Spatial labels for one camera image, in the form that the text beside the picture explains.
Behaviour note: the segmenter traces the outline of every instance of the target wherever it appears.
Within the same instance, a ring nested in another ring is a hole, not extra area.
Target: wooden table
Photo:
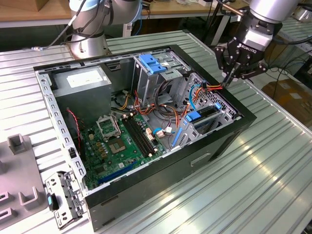
[[[246,5],[242,0],[236,0],[231,4],[240,8]],[[150,15],[146,10],[142,10],[142,19],[163,19],[163,18],[183,18],[207,16],[210,7],[204,7],[198,3],[181,5],[176,0],[168,2],[154,1],[151,3]],[[25,11],[17,8],[0,6],[0,28],[27,27],[42,25],[67,24],[71,18],[71,11],[66,0],[49,0],[39,12]],[[229,17],[224,17],[219,30],[222,33]],[[123,36],[131,35],[131,24],[123,26]]]

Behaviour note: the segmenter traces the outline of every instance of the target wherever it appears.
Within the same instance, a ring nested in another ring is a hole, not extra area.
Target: blue cable
[[[140,32],[141,27],[142,27],[142,18],[140,18],[140,27],[139,27],[138,31],[136,32],[136,34],[134,36],[136,36]]]
[[[162,129],[161,128],[156,128],[154,131],[153,131],[153,135],[155,135],[157,132],[161,131]]]
[[[192,107],[194,110],[196,110],[196,108],[195,108],[195,105],[194,105],[194,103],[193,103],[193,101],[192,101],[192,91],[193,91],[193,89],[194,89],[195,87],[200,87],[200,85],[199,85],[199,84],[193,85],[192,88],[191,88],[191,90],[190,90],[190,95],[189,95],[189,102],[190,102],[191,107]]]

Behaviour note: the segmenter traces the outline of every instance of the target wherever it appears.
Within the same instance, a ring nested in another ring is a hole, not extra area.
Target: green circuit board
[[[142,116],[135,115],[134,121],[147,137],[145,129],[148,126]],[[85,182],[89,190],[98,187],[102,181],[113,179],[115,174],[120,176],[166,153],[161,143],[156,140],[151,143],[153,148],[157,149],[155,154],[151,157],[144,157],[123,125],[122,119],[117,119],[116,122],[121,131],[118,138],[112,137],[104,140],[97,125],[81,132],[85,147],[85,157],[83,157],[83,164],[87,172]],[[100,124],[100,127],[104,134],[114,130],[112,129],[114,127],[107,122],[103,125]]]

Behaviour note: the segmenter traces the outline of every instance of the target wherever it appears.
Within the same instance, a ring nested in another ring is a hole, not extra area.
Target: cardboard box
[[[0,5],[28,11],[39,11],[49,0],[0,0]]]
[[[271,82],[264,86],[262,91],[272,97],[275,85],[276,81]],[[274,100],[305,126],[312,126],[312,95],[294,80],[279,81]]]

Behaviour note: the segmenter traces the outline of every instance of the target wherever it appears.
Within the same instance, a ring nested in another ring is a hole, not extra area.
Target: workbench
[[[242,0],[236,0],[231,3],[235,8],[246,6]],[[176,0],[153,1],[150,6],[150,14],[147,10],[142,10],[141,19],[163,19],[163,18],[184,18],[208,16],[210,7],[204,7],[198,3],[181,5]],[[223,17],[220,27],[214,38],[214,43],[218,42],[226,24],[229,21],[228,16]],[[67,24],[71,19],[69,4],[64,0],[49,0],[44,7],[38,11],[25,11],[13,7],[0,5],[0,28],[10,27],[28,27],[43,25]],[[124,24],[123,37],[131,36],[132,23]]]
[[[221,80],[214,53],[192,34],[108,40],[113,53],[169,44]],[[42,181],[68,166],[32,67],[72,59],[65,46],[0,53],[0,139],[28,135]],[[97,233],[301,233],[312,219],[312,133],[249,81],[233,82],[229,91],[257,116],[252,126],[215,161]],[[63,233],[92,231],[84,214]],[[52,212],[46,208],[1,233],[24,232],[58,233]]]

